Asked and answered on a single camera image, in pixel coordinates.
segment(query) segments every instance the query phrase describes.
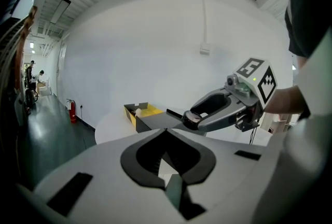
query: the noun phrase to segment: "floor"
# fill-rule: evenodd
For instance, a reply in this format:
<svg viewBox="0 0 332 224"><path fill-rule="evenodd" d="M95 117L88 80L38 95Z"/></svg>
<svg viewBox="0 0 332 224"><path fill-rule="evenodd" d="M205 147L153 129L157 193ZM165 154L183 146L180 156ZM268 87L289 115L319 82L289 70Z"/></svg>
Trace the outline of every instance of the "floor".
<svg viewBox="0 0 332 224"><path fill-rule="evenodd" d="M23 184L33 189L48 173L95 145L94 131L71 123L56 96L38 99L28 116L27 134L18 141Z"/></svg>

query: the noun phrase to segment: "red fire extinguisher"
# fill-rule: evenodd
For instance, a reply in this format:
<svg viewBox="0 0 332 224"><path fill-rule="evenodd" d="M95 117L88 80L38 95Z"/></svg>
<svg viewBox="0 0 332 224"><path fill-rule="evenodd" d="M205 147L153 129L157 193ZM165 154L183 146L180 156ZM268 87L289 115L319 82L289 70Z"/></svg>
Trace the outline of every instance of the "red fire extinguisher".
<svg viewBox="0 0 332 224"><path fill-rule="evenodd" d="M76 122L75 102L73 100L67 99L67 107L69 110L69 117L71 119L71 123L75 123Z"/></svg>

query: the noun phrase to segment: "fluorescent light fixture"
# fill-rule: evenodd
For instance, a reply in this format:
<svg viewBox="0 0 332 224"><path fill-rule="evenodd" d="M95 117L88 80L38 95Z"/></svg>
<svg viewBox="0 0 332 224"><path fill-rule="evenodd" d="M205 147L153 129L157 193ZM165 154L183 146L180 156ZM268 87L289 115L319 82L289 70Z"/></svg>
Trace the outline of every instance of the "fluorescent light fixture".
<svg viewBox="0 0 332 224"><path fill-rule="evenodd" d="M51 18L51 23L56 24L61 15L66 11L67 7L71 4L71 1L69 0L61 0L60 4L58 5L56 11L53 14L53 17Z"/></svg>

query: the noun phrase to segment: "black and yellow box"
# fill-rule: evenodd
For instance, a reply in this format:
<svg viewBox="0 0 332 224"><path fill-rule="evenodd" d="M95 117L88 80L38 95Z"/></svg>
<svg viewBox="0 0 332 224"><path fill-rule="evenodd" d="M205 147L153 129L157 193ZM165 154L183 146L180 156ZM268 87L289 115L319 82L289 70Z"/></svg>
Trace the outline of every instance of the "black and yellow box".
<svg viewBox="0 0 332 224"><path fill-rule="evenodd" d="M156 108L155 106L149 104L148 102L139 103L138 106L135 104L126 104L124 105L124 113L131 121L131 123L136 127L136 110L141 109L140 117L147 117L155 114L160 114L163 111Z"/></svg>

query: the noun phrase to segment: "baseboard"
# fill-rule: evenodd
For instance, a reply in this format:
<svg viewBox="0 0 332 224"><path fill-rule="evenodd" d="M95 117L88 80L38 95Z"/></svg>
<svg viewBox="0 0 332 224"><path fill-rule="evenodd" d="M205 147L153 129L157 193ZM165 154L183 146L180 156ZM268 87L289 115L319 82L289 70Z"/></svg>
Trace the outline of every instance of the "baseboard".
<svg viewBox="0 0 332 224"><path fill-rule="evenodd" d="M82 123L84 124L87 128L90 128L93 132L95 132L95 128L93 128L91 125L89 125L88 123L84 122L81 118L79 118L78 116L76 116L76 118Z"/></svg>

